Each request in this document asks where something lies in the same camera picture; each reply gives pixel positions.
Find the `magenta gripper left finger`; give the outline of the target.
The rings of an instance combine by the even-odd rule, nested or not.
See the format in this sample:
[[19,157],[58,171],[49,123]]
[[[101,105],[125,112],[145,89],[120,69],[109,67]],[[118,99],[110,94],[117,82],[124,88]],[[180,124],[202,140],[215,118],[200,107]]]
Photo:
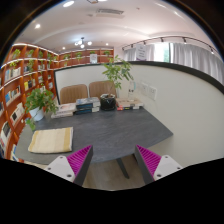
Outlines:
[[76,185],[82,186],[85,180],[91,159],[93,146],[86,146],[69,156],[59,155],[45,170],[68,180]]

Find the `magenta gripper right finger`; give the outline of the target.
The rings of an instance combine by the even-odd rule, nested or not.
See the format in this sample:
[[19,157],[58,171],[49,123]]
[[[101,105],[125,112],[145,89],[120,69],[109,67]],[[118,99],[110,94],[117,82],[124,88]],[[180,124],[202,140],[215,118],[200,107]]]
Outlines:
[[135,157],[145,184],[152,183],[182,169],[169,155],[160,156],[142,146],[135,146]]

